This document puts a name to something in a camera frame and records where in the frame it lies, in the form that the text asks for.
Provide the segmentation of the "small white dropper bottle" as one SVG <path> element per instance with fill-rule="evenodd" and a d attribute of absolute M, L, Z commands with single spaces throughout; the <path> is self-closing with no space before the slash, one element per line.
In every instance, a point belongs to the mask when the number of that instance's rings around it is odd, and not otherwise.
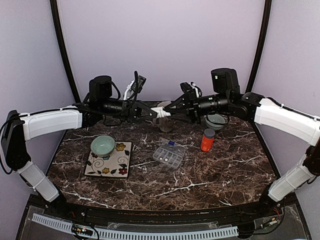
<path fill-rule="evenodd" d="M 157 119 L 162 119 L 162 118 L 166 118 L 166 117 L 170 117 L 171 116 L 171 114 L 169 112 L 164 110 L 163 106 L 152 107 L 151 110 L 156 112 L 156 118 Z"/>

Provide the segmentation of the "orange bottle with grey lid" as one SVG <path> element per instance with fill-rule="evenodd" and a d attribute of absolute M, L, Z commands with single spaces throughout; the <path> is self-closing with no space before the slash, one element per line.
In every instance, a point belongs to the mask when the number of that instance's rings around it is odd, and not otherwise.
<path fill-rule="evenodd" d="M 215 134 L 215 131 L 211 128 L 207 128 L 204 130 L 200 146 L 200 149 L 203 152 L 208 152 L 212 148 Z"/>

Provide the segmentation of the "clear plastic pill organizer box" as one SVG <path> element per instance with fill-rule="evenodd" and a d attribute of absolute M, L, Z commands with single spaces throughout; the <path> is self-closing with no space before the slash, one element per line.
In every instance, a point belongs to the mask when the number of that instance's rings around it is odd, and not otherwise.
<path fill-rule="evenodd" d="M 158 148 L 155 150 L 152 157 L 154 160 L 170 168 L 177 169 L 184 159 L 186 148 L 176 142 L 174 145 L 169 145 L 169 141 L 172 140 L 160 137 L 158 140 Z"/>

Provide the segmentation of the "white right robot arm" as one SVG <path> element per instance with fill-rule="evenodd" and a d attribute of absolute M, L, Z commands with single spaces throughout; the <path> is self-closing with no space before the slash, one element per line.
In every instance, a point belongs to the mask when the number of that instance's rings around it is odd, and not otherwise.
<path fill-rule="evenodd" d="M 183 91 L 178 99 L 165 106 L 170 114 L 185 114 L 191 122 L 200 123 L 202 116 L 217 113 L 244 121 L 272 127 L 305 141 L 309 147 L 300 161 L 284 176 L 266 189 L 255 213 L 266 217 L 275 203 L 320 174 L 320 118 L 287 107 L 271 97 L 240 92 L 235 69 L 217 68 L 211 71 L 214 95 L 198 97 L 188 83 L 181 83 Z"/>

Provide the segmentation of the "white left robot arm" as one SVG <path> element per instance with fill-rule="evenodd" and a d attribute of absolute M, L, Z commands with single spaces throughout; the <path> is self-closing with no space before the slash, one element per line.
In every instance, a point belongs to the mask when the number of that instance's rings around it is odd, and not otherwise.
<path fill-rule="evenodd" d="M 65 203 L 63 193 L 38 167 L 39 161 L 32 159 L 33 153 L 43 157 L 49 149 L 40 140 L 66 130 L 92 127 L 104 117 L 121 123 L 156 117 L 155 110 L 138 100 L 145 82 L 146 78 L 135 72 L 124 95 L 118 92 L 112 97 L 116 85 L 110 76 L 101 75 L 89 82 L 89 92 L 82 102 L 32 113 L 12 110 L 0 130 L 4 159 L 10 169 L 7 173 L 18 173 L 32 190 L 51 204 L 51 210 L 58 217 L 67 218 L 71 208 Z"/>

